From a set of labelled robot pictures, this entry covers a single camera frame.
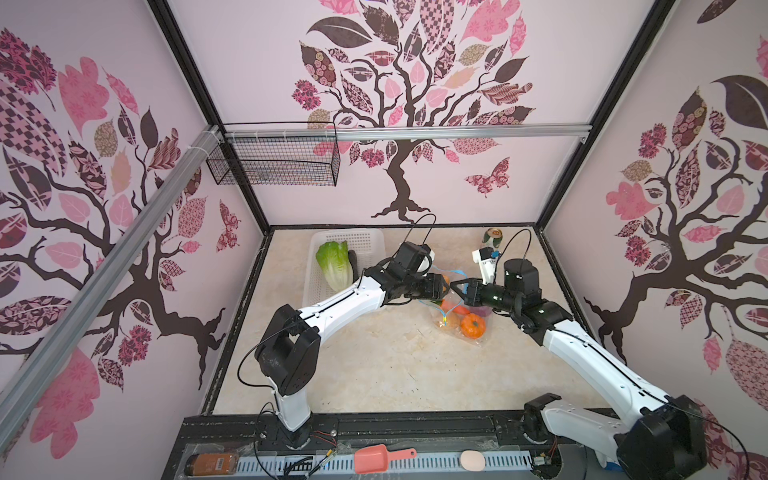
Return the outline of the orange carrot with leaves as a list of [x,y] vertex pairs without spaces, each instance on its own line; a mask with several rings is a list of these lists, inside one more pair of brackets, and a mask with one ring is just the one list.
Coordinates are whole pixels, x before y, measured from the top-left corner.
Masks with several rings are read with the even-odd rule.
[[458,315],[460,317],[470,314],[470,311],[463,303],[456,303],[449,299],[443,299],[440,303],[440,309],[445,316],[449,314]]

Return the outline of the orange bell pepper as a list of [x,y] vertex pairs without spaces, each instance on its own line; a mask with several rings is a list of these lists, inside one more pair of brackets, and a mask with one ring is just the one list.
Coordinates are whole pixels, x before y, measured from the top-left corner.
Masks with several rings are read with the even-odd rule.
[[483,317],[469,313],[461,319],[459,328],[464,337],[477,340],[486,333],[487,325]]

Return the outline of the clear zip top bag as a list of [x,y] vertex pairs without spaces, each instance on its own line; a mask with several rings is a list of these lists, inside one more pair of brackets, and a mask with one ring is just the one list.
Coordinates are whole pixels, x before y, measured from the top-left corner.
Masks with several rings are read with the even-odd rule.
[[430,311],[438,331],[457,340],[481,346],[490,337],[490,307],[468,306],[453,290],[440,300],[420,300]]

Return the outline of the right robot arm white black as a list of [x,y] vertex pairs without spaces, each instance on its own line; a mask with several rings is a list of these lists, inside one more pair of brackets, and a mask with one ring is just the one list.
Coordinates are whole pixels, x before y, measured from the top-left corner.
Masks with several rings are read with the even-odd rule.
[[609,404],[612,416],[543,394],[524,406],[526,438],[566,437],[593,450],[602,465],[618,465],[630,479],[686,479],[707,464],[704,418],[698,405],[673,398],[617,361],[559,304],[547,300],[539,272],[525,259],[492,275],[455,281],[452,290],[471,307],[510,318],[538,345],[559,357]]

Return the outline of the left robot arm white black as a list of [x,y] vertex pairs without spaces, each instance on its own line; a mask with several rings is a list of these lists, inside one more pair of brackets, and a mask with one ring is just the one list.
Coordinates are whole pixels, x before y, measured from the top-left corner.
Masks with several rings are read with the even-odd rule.
[[275,311],[254,358],[274,391],[277,418],[286,431],[299,431],[312,415],[306,387],[325,341],[384,306],[447,295],[448,282],[432,271],[434,259],[428,245],[405,241],[392,257],[366,268],[351,286],[330,298],[300,309],[286,304]]

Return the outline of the white plastic perforated basket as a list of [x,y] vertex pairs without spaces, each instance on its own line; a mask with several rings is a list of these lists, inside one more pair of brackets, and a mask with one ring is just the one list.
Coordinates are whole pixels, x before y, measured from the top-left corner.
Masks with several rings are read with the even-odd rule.
[[362,272],[385,257],[378,229],[317,232],[310,241],[303,304],[313,305],[353,284]]

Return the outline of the green beverage can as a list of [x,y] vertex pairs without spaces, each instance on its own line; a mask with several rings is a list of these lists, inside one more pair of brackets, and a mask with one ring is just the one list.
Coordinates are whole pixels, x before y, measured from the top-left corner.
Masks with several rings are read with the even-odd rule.
[[499,228],[488,228],[483,234],[482,244],[486,247],[498,249],[503,241],[503,231]]

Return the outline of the green napa cabbage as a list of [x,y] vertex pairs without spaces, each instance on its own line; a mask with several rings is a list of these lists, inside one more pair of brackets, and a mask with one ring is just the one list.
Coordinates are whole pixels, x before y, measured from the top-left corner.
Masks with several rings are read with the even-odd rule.
[[353,283],[348,251],[346,241],[329,241],[323,243],[315,254],[322,274],[334,292],[345,290]]

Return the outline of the beige oval sponge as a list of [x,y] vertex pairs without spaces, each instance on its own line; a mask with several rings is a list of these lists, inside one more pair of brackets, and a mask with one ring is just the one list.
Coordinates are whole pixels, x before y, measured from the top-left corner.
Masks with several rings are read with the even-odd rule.
[[486,459],[479,451],[465,450],[459,456],[459,465],[468,472],[482,472],[486,468]]

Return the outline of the pink plastic scoop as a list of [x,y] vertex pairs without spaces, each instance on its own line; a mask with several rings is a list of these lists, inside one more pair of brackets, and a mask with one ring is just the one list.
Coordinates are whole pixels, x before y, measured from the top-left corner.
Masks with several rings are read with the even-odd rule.
[[389,451],[383,444],[364,447],[354,453],[354,471],[358,475],[383,473],[391,462],[415,459],[417,455],[413,448]]

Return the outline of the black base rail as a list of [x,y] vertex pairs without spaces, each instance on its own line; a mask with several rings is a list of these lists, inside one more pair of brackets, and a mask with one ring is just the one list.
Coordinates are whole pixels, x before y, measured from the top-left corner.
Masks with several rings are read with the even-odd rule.
[[269,407],[254,415],[188,417],[162,476],[189,479],[194,461],[221,454],[229,479],[354,479],[355,453],[383,445],[392,453],[416,452],[411,460],[391,462],[383,479],[471,479],[459,464],[468,450],[485,456],[480,477],[586,478],[583,446],[562,435],[534,443],[524,436],[522,416],[520,410],[320,413],[297,433]]

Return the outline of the silver aluminium rail back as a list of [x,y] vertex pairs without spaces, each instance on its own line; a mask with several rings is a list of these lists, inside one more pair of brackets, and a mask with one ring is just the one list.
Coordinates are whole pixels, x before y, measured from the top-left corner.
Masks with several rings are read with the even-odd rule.
[[228,138],[316,138],[321,141],[373,141],[373,140],[437,140],[460,138],[529,138],[529,137],[577,137],[586,138],[592,126],[588,124],[519,124],[519,125],[470,125],[443,127],[388,127],[388,128],[273,128],[239,130],[226,134]]

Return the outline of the silver aluminium rail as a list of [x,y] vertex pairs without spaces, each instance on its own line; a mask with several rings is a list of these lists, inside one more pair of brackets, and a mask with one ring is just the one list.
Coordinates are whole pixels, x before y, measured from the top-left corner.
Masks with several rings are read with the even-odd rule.
[[529,138],[529,137],[577,137],[586,138],[592,126],[588,124],[519,124],[519,125],[470,125],[443,127],[388,127],[388,128],[273,128],[239,130],[226,134],[228,138],[316,138],[321,141],[373,141],[373,140],[437,140],[460,138]]
[[181,164],[166,177],[163,186],[138,214],[126,233],[106,255],[39,346],[30,354],[1,392],[1,447],[6,448],[40,397],[60,372],[86,330],[98,317],[142,248],[157,230],[162,218],[182,193],[198,167],[218,146],[220,128],[208,125],[181,158]]

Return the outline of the silver aluminium rail left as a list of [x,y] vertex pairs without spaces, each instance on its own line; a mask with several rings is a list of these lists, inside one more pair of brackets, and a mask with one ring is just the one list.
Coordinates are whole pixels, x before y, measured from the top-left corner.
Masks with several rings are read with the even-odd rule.
[[126,233],[106,255],[39,346],[30,354],[1,392],[1,447],[6,448],[40,397],[60,372],[86,330],[98,317],[142,248],[157,230],[162,218],[182,193],[198,167],[218,146],[220,128],[208,125],[181,158],[181,164],[166,177],[163,186],[138,214]]

